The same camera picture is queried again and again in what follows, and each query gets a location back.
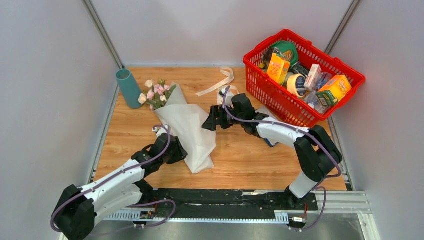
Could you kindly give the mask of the pink and white flowers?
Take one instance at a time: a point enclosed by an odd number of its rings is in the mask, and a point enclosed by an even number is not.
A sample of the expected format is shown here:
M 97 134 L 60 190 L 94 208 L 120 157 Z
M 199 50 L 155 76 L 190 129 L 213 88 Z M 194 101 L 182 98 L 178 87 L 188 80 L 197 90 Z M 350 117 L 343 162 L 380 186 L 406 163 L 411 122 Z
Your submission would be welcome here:
M 152 112 L 164 107 L 177 87 L 176 84 L 168 85 L 162 78 L 157 82 L 148 79 L 144 86 L 148 88 L 148 91 L 141 92 L 138 103 L 142 106 L 148 105 Z

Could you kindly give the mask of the white wrapping paper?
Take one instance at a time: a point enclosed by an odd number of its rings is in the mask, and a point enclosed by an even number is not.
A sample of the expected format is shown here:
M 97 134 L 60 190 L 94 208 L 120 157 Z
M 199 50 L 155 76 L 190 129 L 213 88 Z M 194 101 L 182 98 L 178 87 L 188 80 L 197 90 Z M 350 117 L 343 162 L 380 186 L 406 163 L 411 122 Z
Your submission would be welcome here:
M 154 111 L 161 123 L 169 125 L 187 152 L 185 163 L 192 174 L 214 167 L 211 153 L 216 148 L 216 133 L 202 128 L 209 117 L 199 105 L 189 104 L 181 87 L 173 83 L 174 90 L 164 107 Z

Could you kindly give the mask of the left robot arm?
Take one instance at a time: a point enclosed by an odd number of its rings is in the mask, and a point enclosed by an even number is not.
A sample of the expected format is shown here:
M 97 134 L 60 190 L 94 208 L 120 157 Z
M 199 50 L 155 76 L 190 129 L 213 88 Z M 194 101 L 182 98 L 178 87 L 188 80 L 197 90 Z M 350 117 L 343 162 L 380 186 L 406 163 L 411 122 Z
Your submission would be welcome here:
M 155 143 L 136 152 L 117 170 L 90 184 L 66 187 L 51 215 L 52 229 L 69 240 L 83 240 L 111 214 L 132 205 L 149 206 L 153 188 L 145 178 L 187 155 L 177 136 L 160 130 Z

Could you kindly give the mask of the cream printed ribbon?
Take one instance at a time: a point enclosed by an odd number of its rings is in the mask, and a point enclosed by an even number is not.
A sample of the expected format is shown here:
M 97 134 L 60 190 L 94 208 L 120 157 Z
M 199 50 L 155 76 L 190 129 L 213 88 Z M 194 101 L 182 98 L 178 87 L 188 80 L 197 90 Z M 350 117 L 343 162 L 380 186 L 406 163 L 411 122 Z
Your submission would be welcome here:
M 213 91 L 217 91 L 218 94 L 218 89 L 222 86 L 233 86 L 231 85 L 231 83 L 234 81 L 235 79 L 235 75 L 234 75 L 234 71 L 230 68 L 230 67 L 226 67 L 226 66 L 222 66 L 219 68 L 219 71 L 226 76 L 225 79 L 221 80 L 220 82 L 216 83 L 215 85 L 213 85 L 210 88 L 207 88 L 206 90 L 203 90 L 201 92 L 196 93 L 196 95 L 198 97 L 201 97 L 203 95 L 212 93 Z

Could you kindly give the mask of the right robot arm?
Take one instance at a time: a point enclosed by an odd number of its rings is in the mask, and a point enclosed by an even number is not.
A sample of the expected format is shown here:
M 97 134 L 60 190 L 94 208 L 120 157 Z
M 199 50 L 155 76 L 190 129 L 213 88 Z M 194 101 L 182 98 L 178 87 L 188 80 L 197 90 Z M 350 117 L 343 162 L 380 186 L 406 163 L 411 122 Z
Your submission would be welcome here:
M 244 94 L 223 97 L 224 103 L 211 106 L 202 128 L 215 131 L 241 125 L 244 131 L 257 138 L 284 144 L 295 150 L 301 172 L 285 189 L 285 202 L 291 209 L 299 209 L 309 194 L 333 169 L 339 169 L 343 156 L 320 125 L 312 128 L 294 126 L 257 112 Z

